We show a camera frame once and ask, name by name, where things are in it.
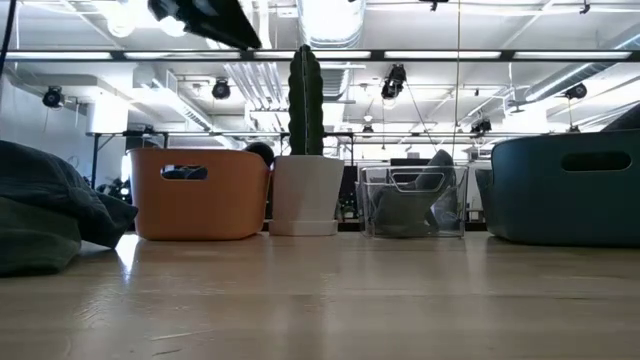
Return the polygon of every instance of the track light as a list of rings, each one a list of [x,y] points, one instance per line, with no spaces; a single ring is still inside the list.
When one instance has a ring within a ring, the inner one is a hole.
[[[404,70],[404,65],[393,64],[389,75],[384,80],[384,86],[382,87],[382,99],[391,100],[400,95],[400,92],[404,89],[403,83],[407,81],[407,72]]]
[[[488,131],[491,131],[491,120],[489,118],[480,119],[471,125],[471,133],[484,134]]]
[[[60,86],[49,86],[49,90],[42,97],[44,106],[50,109],[60,109],[64,106],[64,95]]]
[[[571,89],[565,91],[564,96],[569,100],[582,99],[585,96],[587,96],[587,87],[584,86],[584,84],[580,83],[572,87]]]
[[[227,78],[217,78],[216,84],[213,86],[213,90],[211,91],[211,95],[213,95],[214,99],[217,100],[225,100],[231,96],[231,89],[228,84],[229,80]]]

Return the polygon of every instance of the table surface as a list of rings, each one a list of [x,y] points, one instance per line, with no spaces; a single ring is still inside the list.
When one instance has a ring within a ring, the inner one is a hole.
[[[332,238],[85,244],[0,279],[0,358],[638,359],[640,251]]]

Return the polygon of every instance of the storage bin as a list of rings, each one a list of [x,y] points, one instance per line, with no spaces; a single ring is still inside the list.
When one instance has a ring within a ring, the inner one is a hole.
[[[138,235],[148,240],[233,240],[262,229],[270,172],[233,150],[131,150]],[[201,180],[166,179],[170,166],[201,167]]]
[[[360,197],[364,234],[377,237],[462,237],[466,166],[364,168]]]
[[[488,230],[528,245],[640,247],[640,130],[536,136],[476,170]]]

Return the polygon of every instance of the fluorescent light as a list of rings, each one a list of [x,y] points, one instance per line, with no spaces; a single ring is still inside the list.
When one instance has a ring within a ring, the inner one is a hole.
[[[497,59],[500,51],[460,51],[460,59]],[[385,51],[386,59],[457,59],[458,51]]]
[[[256,51],[253,56],[256,59],[293,59],[295,51]]]
[[[371,56],[371,51],[336,51],[321,50],[313,51],[318,59],[366,59]]]
[[[205,137],[211,136],[209,132],[170,132],[169,136],[174,137]]]
[[[179,51],[179,52],[153,52],[135,51],[125,52],[124,55],[133,60],[208,60],[208,59],[240,59],[237,51]]]
[[[518,51],[514,59],[626,59],[630,51]]]
[[[64,51],[9,51],[7,60],[110,60],[106,51],[64,52]]]
[[[224,136],[238,137],[280,137],[279,132],[222,132]]]
[[[256,51],[256,59],[293,59],[295,51]],[[315,50],[313,54],[318,59],[366,59],[371,56],[371,51],[351,50]]]
[[[406,136],[411,136],[411,133],[406,132],[406,133],[402,133],[402,132],[372,132],[372,133],[365,133],[365,132],[357,132],[357,133],[353,133],[354,136],[366,136],[366,137],[406,137]]]
[[[364,64],[334,64],[334,63],[320,63],[322,69],[336,69],[336,70],[364,70],[367,68]]]

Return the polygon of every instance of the dark teal storage bin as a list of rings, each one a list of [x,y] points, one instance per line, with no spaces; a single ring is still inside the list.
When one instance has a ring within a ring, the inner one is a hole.
[[[476,170],[488,230],[513,242],[640,247],[640,130],[505,141]]]

